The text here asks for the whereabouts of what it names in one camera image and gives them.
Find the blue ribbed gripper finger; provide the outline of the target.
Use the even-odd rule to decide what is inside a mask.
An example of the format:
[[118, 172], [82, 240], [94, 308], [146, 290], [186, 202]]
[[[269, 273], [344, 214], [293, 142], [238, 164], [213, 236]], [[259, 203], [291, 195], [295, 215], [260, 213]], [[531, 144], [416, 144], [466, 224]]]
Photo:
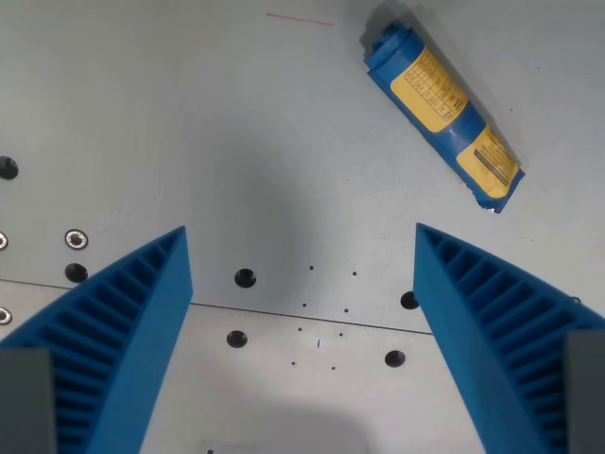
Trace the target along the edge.
[[413, 292], [488, 453], [567, 453], [563, 346], [603, 317], [536, 276], [417, 224]]
[[60, 453], [137, 453], [193, 287], [179, 227], [87, 278], [8, 334], [48, 351]]

